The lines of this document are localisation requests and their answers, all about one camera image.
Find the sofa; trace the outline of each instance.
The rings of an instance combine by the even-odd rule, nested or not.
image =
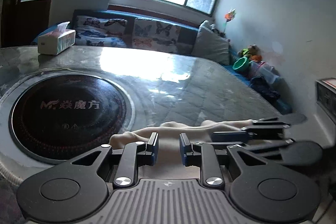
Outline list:
[[[38,36],[56,28],[57,24]],[[107,46],[105,41],[109,41],[109,47],[142,48],[181,55],[192,55],[199,31],[198,28],[177,22],[115,10],[75,10],[68,28],[76,30],[75,44],[77,45]],[[101,29],[102,33],[97,33],[97,29]],[[34,39],[33,45],[37,45],[38,36]],[[236,58],[234,52],[230,54],[231,60]],[[232,65],[227,63],[222,66],[244,84],[249,85],[248,80],[233,71]],[[281,114],[292,112],[291,106],[281,99],[272,105]]]
[[[89,17],[90,20],[83,22],[83,17]],[[160,18],[146,17],[140,14],[119,12],[114,10],[75,10],[73,12],[72,21],[68,26],[68,28],[75,29],[77,32],[75,44],[105,46],[104,43],[92,42],[94,39],[86,39],[86,42],[82,43],[78,38],[78,36],[81,37],[81,33],[87,34],[88,32],[91,32],[94,34],[93,29],[95,26],[98,26],[97,24],[99,24],[98,22],[95,22],[95,19],[105,19],[105,21],[101,20],[103,21],[103,23],[100,24],[101,28],[106,29],[106,36],[112,33],[112,36],[116,37],[113,39],[114,44],[109,43],[108,46],[110,47],[115,46],[142,48],[146,50],[158,50],[162,52],[190,55],[193,50],[198,32],[198,29],[194,27],[177,22],[162,20]],[[109,25],[109,19],[114,19],[114,23],[121,27],[121,29],[116,31],[116,28],[113,28],[113,24]],[[144,33],[146,25],[152,26],[147,37],[145,36],[146,33]],[[53,31],[56,29],[56,27],[57,24],[51,26],[38,36]],[[98,33],[94,35],[97,37],[103,36]],[[33,41],[34,45],[37,44],[38,36]],[[155,44],[156,48],[148,47],[150,44],[152,44],[152,46]]]

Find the toy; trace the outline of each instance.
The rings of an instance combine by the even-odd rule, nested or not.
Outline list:
[[[256,61],[256,62],[260,62],[263,59],[263,57],[261,55],[252,55],[250,57],[251,61]]]
[[[224,15],[225,22],[224,22],[223,33],[225,33],[226,24],[230,22],[231,20],[233,20],[235,16],[236,16],[236,9],[230,10],[227,14]]]
[[[250,58],[251,56],[258,55],[259,51],[260,50],[256,44],[249,45],[248,48],[244,48],[240,52],[238,52],[238,56],[239,57],[246,56],[247,58]]]

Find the tissue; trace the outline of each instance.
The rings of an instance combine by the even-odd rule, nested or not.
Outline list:
[[[75,43],[75,30],[67,29],[70,22],[57,25],[52,32],[41,35],[37,39],[37,51],[41,54],[57,55]]]
[[[57,25],[57,28],[55,30],[52,31],[52,33],[54,34],[62,34],[65,32],[65,30],[67,29],[67,26],[69,25],[70,21],[67,22],[63,22]]]

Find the black cooktop surface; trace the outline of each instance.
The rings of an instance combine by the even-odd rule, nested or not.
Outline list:
[[[122,91],[89,75],[59,75],[27,89],[9,119],[12,137],[31,157],[68,160],[108,143],[126,115]]]

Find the window sill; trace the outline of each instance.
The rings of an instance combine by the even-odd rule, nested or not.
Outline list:
[[[201,12],[173,3],[168,3],[163,0],[110,0],[109,4],[160,13],[198,25],[200,25],[204,20],[209,20],[211,23],[213,22],[213,18],[210,15],[207,16]]]

